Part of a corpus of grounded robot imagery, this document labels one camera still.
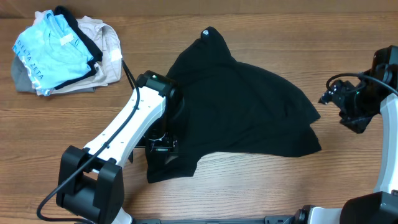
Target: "wooden table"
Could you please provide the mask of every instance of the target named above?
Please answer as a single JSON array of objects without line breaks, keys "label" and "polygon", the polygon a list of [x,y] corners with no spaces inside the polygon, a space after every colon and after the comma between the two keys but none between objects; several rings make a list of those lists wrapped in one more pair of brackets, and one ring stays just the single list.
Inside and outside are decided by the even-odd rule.
[{"label": "wooden table", "polygon": [[[322,152],[283,158],[260,154],[205,156],[195,176],[148,184],[142,149],[124,170],[123,207],[136,218],[258,218],[285,215],[305,204],[341,207],[376,184],[382,121],[364,134],[339,124],[338,108],[318,105],[326,80],[371,67],[373,53],[398,44],[398,14],[258,14],[102,18],[114,27],[135,76],[166,74],[181,51],[213,26],[236,60],[288,79],[322,118],[312,125]],[[60,158],[83,147],[119,113],[131,95],[126,77],[95,93],[38,97],[17,93],[11,48],[32,19],[0,20],[0,223],[43,223],[41,200],[57,185]],[[69,217],[54,200],[43,213]]]}]

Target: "stack of folded shirts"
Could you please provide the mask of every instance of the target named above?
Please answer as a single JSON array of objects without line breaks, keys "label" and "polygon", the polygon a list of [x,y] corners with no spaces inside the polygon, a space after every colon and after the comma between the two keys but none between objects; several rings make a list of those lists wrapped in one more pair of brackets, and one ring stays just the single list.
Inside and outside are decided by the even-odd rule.
[{"label": "stack of folded shirts", "polygon": [[33,25],[12,49],[17,91],[45,96],[94,92],[121,78],[120,41],[114,29],[99,19],[76,20],[62,6],[35,12]]}]

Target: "light blue shirt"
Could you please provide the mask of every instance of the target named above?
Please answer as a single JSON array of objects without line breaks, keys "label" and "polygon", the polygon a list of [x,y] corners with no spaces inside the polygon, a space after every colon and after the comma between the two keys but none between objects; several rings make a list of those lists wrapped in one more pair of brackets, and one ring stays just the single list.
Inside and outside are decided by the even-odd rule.
[{"label": "light blue shirt", "polygon": [[63,15],[54,16],[51,10],[21,33],[12,49],[27,68],[35,89],[44,95],[91,70],[87,62],[93,56]]}]

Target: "wood surface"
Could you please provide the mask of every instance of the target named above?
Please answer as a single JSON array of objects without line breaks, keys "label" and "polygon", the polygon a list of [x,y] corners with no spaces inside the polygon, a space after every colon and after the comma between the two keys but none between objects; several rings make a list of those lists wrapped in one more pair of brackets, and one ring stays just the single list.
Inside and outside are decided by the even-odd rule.
[{"label": "wood surface", "polygon": [[33,18],[63,5],[76,17],[220,15],[254,13],[391,12],[395,0],[1,0],[0,17]]},{"label": "wood surface", "polygon": [[[373,191],[381,160],[381,117],[375,116],[364,134],[355,134],[339,124],[337,107],[317,101],[329,77],[367,70],[376,50],[398,44],[397,13],[103,19],[118,33],[135,76],[146,70],[166,74],[179,53],[213,26],[236,60],[288,79],[322,116],[312,127],[323,150],[301,158],[214,153],[200,160],[192,178],[148,184],[144,152],[134,151],[134,163],[124,169],[123,207],[136,218],[292,215],[305,204],[341,207]],[[32,19],[0,20],[0,223],[43,223],[36,208],[57,185],[64,150],[69,145],[83,147],[96,137],[131,95],[124,76],[95,93],[16,93],[11,49],[31,23]],[[43,213],[70,217],[54,200]]]}]

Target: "shirt tag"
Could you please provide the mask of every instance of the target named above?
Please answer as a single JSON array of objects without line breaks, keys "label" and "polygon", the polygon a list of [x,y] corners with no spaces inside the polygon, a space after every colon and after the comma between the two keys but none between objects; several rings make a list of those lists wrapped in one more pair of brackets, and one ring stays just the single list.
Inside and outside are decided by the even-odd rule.
[{"label": "shirt tag", "polygon": [[114,62],[121,58],[122,58],[122,53],[120,52],[120,49],[114,49],[111,51],[111,62]]},{"label": "shirt tag", "polygon": [[73,34],[68,34],[65,37],[62,37],[60,39],[61,46],[64,46],[65,44],[71,42],[73,40]]}]

